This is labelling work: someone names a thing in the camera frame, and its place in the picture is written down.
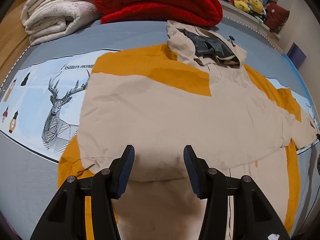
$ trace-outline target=drawstring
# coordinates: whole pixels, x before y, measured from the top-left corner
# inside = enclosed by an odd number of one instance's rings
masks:
[[[90,165],[88,168],[84,169],[83,171],[78,171],[78,175],[76,175],[76,177],[80,177],[85,171],[89,170],[90,168],[92,168],[95,164]]]
[[[235,47],[235,44],[233,44],[233,41],[235,41],[235,38],[234,37],[232,37],[232,36],[229,36],[229,40],[228,41],[230,41],[231,42],[231,44],[232,44],[232,46],[234,46]]]

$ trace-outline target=bed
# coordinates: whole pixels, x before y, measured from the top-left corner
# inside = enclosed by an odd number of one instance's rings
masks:
[[[224,17],[213,30],[225,38],[233,36],[235,43],[248,52],[245,63],[269,78],[276,88],[289,87],[301,108],[319,124],[310,94],[286,55],[281,55],[261,34],[230,18]],[[23,240],[30,239],[57,190],[57,163],[76,135],[84,92],[78,91],[72,101],[63,105],[59,105],[59,100],[68,96],[69,90],[85,84],[98,56],[161,44],[166,40],[166,22],[101,25],[96,21],[68,37],[29,47],[16,62],[0,91],[0,113],[3,114],[3,122],[0,122],[0,210]],[[29,88],[28,80],[33,79],[39,80],[38,87]],[[50,100],[58,80],[59,96],[56,101]],[[57,112],[55,125],[64,132],[53,140],[45,126],[49,116]],[[50,141],[52,147],[46,148],[43,140]],[[320,177],[316,169],[319,151],[320,144],[315,141],[297,152],[300,197],[291,236],[307,228],[320,209],[315,204],[320,198]]]

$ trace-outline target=blue gripper pad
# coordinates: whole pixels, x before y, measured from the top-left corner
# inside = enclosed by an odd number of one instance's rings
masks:
[[[132,145],[128,147],[131,148],[129,149],[129,153],[124,161],[122,170],[118,178],[118,188],[116,190],[116,195],[118,198],[120,198],[121,195],[125,192],[125,188],[127,187],[129,176],[134,162],[134,147]]]
[[[186,146],[183,150],[183,160],[187,168],[193,193],[195,193],[197,197],[200,198],[202,195],[201,187],[200,187],[200,176],[192,160],[191,153],[188,150],[188,146]]]

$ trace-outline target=wooden floor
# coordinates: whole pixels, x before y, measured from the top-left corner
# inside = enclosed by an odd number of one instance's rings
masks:
[[[20,21],[26,1],[15,0],[0,23],[0,86],[14,63],[30,45]]]

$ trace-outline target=lamp illustration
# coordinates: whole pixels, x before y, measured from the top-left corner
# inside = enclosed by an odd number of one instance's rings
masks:
[[[7,109],[2,114],[2,122],[4,122],[4,119],[6,119],[8,117],[8,109],[9,109],[9,106],[7,107]]]
[[[25,86],[27,84],[28,78],[29,78],[30,72],[26,75],[26,77],[24,78],[24,80],[22,81],[20,86]]]
[[[14,85],[16,84],[16,79],[12,82],[11,86],[8,88],[7,94],[5,95],[5,98],[3,99],[3,102],[6,102],[8,100],[8,97],[14,87]]]
[[[9,133],[12,133],[13,130],[16,128],[17,116],[18,116],[18,110],[17,110],[17,112],[14,113],[14,117],[11,119],[11,122],[9,125]]]

